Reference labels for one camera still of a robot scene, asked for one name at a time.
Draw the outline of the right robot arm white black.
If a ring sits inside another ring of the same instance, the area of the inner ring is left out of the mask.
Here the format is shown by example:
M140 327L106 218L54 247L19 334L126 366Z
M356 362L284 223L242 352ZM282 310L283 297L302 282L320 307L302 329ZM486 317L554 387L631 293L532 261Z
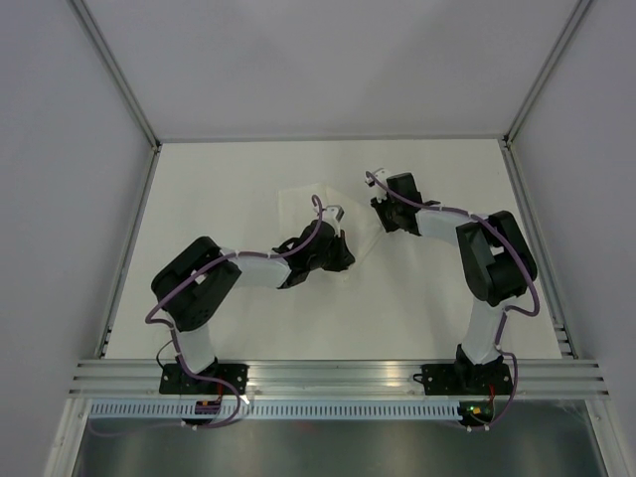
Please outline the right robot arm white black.
M508 211L479 215L425 202L408 172L368 171L366 183L375 190L371 206L386 232L401 230L458 249L473 296L468 329L453 365L439 381L436 372L421 371L426 392L477 396L493 386L498 393L509 394L513 385L501 349L508 313L535 317L541 311L537 265L514 215Z

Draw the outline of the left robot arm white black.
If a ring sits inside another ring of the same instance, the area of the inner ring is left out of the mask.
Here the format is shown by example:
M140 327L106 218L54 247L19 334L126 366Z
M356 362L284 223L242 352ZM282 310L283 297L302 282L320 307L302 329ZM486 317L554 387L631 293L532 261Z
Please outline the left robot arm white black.
M145 318L168 327L183 383L194 393L210 391L217 381L217 360L209 322L230 293L239 288L289 289L315 270L343 272L356 262L345 232L314 220L300 236L268 252L231 251L209 237L195 239L152 280L157 304Z

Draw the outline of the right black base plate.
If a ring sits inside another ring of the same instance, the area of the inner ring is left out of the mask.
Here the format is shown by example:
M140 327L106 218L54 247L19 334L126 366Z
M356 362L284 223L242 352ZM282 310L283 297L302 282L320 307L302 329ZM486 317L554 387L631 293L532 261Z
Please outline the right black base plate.
M426 396L508 396L513 390L510 368L503 362L489 365L426 364L412 375Z

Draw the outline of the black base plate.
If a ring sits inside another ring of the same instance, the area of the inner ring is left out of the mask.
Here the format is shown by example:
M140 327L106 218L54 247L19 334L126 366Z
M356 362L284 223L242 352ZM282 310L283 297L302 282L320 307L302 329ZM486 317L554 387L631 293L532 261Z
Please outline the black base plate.
M412 375L426 396L508 396L513 390L510 368L503 362L489 365L426 364Z
M243 363L214 362L200 372L200 376L222 380L232 385L243 396L247 383L248 366ZM231 391L217 382L201 381L187 375L179 364L163 366L159 394L165 396L229 395Z

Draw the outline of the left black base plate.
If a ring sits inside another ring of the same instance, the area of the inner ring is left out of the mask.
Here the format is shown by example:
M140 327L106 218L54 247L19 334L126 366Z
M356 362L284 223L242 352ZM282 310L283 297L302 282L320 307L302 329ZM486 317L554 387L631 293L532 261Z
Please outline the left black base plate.
M243 363L214 362L200 372L200 376L222 380L232 385L243 396L247 383L248 366ZM229 395L231 391L217 382L201 381L187 375L179 364L163 366L159 394L165 396Z

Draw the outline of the right side aluminium rail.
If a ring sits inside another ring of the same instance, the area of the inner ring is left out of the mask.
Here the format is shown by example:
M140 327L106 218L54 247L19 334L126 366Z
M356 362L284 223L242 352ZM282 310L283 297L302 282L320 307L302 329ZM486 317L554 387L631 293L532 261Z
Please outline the right side aluminium rail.
M499 147L513 194L526 229L528 244L538 266L539 280L543 288L543 294L547 302L549 314L556 329L556 337L559 342L561 354L567 359L578 359L579 355L565 322L565 310L557 290L556 278L545 248L539 222L531 204L530 194L522 176L521 167L513 153L512 145L509 141L507 141L506 136L499 140Z

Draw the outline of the aluminium rail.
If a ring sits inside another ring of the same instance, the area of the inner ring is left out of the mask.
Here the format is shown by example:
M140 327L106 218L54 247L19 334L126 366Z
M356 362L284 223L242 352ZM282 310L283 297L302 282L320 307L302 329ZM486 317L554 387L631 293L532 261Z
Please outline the aluminium rail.
M468 398L426 396L412 379L441 361L246 361L245 393L264 399ZM520 399L605 399L609 389L597 363L542 359L505 363ZM68 385L72 398L157 398L163 366L153 360L84 360Z
M545 248L539 222L531 204L530 194L522 176L521 167L513 153L512 145L509 141L507 141L506 136L499 140L499 147L513 194L526 229L528 244L538 266L539 280L543 288L543 294L547 302L549 314L556 329L556 337L559 342L561 354L567 359L578 359L579 355L565 322L565 310L557 290L556 278Z
M131 215L127 224L123 242L123 249L118 259L113 281L108 292L104 313L100 319L99 334L97 335L95 347L92 352L92 356L94 358L101 359L105 356L105 349L107 348L112 323L116 317L121 292L125 284L127 269L134 251L162 146L163 144L158 142L150 148L150 155L146 165L144 166L140 185L133 198Z

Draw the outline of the left side aluminium rail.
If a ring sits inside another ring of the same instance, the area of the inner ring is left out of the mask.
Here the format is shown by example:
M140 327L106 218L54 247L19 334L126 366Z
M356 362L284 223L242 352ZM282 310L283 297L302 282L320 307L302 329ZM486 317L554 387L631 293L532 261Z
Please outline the left side aluminium rail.
M127 224L123 242L123 249L118 259L113 281L108 292L104 313L100 319L99 334L97 335L95 347L92 352L92 356L94 358L101 359L105 356L105 349L107 348L112 323L116 317L121 292L125 284L127 269L134 251L162 146L163 144L158 142L150 148L150 155L146 165L144 166L140 185L133 198L131 215Z

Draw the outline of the aluminium front rail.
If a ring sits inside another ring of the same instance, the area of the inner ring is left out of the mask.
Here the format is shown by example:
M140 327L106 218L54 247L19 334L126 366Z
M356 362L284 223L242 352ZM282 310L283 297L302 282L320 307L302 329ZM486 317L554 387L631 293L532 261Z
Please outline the aluminium front rail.
M246 361L245 393L264 399L468 398L426 396L412 379L441 361ZM605 399L609 389L597 363L542 359L505 363L520 399ZM72 398L157 398L163 366L153 360L84 360L68 385Z

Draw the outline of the right aluminium frame post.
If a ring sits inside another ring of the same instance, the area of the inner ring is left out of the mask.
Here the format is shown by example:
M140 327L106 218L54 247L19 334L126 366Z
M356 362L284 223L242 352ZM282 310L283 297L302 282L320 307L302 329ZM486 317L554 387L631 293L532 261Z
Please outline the right aluminium frame post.
M510 148L511 144L521 133L535 104L542 95L551 76L556 71L567 49L594 5L594 0L578 0L575 2L546 59L542 63L539 72L514 115L510 126L501 137L500 145L503 148Z

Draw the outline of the aluminium frame post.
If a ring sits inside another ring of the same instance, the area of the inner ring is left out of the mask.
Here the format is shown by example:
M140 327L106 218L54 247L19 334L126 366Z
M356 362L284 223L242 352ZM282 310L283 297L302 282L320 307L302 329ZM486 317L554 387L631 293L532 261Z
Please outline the aluminium frame post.
M514 115L510 126L501 137L500 145L503 148L510 148L511 144L521 133L535 104L542 95L551 76L556 71L567 49L594 5L594 0L578 0L575 2L546 59L542 63L539 72Z
M84 0L69 0L68 5L76 16L97 57L102 62L110 80L120 94L136 126L150 145L150 148L153 151L157 151L161 146L161 141L155 133L88 3Z

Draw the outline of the left aluminium frame post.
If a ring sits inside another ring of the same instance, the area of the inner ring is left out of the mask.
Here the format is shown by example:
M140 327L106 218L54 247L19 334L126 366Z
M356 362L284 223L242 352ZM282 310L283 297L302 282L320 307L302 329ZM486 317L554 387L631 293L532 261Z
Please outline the left aluminium frame post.
M150 145L150 148L153 151L157 151L161 146L161 141L155 133L88 3L84 0L69 0L68 5L76 16L97 57L102 62L110 80L120 94L136 126Z

